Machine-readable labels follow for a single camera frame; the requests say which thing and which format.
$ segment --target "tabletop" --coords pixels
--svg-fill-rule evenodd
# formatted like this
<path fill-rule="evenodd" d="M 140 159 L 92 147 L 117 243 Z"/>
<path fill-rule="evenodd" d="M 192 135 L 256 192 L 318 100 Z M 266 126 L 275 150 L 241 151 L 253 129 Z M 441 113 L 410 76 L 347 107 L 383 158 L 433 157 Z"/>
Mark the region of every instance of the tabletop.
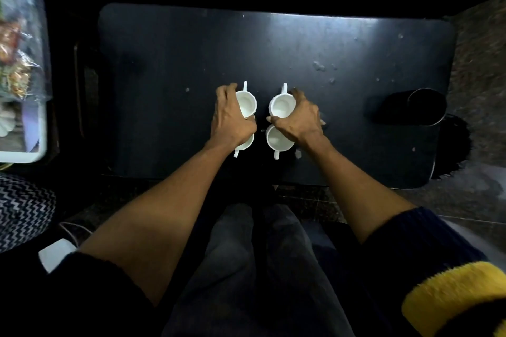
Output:
<path fill-rule="evenodd" d="M 447 21 L 109 4 L 98 32 L 100 131 L 115 174 L 171 174 L 209 138 L 215 89 L 246 80 L 258 102 L 255 141 L 218 179 L 326 185 L 303 151 L 274 160 L 267 145 L 268 104 L 285 82 L 320 107 L 336 149 L 381 183 L 416 188 L 431 177 L 439 127 L 374 123 L 370 112 L 394 92 L 446 94 Z"/>

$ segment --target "zigzag patterned fabric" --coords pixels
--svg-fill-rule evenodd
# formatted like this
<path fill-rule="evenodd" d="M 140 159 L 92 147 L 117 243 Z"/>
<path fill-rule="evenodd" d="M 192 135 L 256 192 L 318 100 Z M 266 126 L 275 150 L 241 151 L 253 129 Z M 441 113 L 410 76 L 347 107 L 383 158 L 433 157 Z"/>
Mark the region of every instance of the zigzag patterned fabric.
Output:
<path fill-rule="evenodd" d="M 19 176 L 0 173 L 0 253 L 44 232 L 55 207 L 53 191 Z"/>

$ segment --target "jeans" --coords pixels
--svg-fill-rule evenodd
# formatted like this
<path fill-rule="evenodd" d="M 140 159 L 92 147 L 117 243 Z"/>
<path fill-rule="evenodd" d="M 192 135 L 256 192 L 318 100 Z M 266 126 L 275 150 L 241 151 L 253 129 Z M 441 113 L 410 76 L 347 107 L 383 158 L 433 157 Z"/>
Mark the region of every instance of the jeans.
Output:
<path fill-rule="evenodd" d="M 251 207 L 226 207 L 163 336 L 353 336 L 299 220 L 285 205 L 261 217 L 255 251 Z"/>

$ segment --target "person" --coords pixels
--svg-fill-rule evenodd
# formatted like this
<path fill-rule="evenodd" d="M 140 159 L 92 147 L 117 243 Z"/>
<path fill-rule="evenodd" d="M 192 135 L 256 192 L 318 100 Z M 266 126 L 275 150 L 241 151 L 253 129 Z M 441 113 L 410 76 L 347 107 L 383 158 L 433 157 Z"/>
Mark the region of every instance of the person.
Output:
<path fill-rule="evenodd" d="M 354 335 L 300 222 L 287 206 L 271 204 L 224 209 L 169 320 L 156 325 L 155 309 L 218 169 L 256 131 L 255 118 L 241 114 L 236 86 L 217 89 L 203 149 L 115 213 L 47 277 L 42 298 L 61 315 L 52 328 L 74 320 L 83 334 Z M 294 111 L 268 120 L 318 164 L 360 244 L 367 292 L 389 321 L 398 315 L 426 337 L 506 336 L 502 270 L 430 210 L 341 155 L 324 135 L 318 107 L 302 91 L 291 93 Z M 265 225 L 260 268 L 251 243 L 255 213 Z M 258 291 L 261 284 L 268 289 Z"/>

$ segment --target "white shell-shaped object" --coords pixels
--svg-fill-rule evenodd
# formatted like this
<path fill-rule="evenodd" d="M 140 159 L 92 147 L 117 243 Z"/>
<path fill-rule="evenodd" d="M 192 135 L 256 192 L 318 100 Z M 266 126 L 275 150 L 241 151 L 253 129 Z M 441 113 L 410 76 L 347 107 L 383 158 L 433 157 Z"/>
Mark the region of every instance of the white shell-shaped object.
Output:
<path fill-rule="evenodd" d="M 5 137 L 16 127 L 16 112 L 7 104 L 0 103 L 0 137 Z"/>

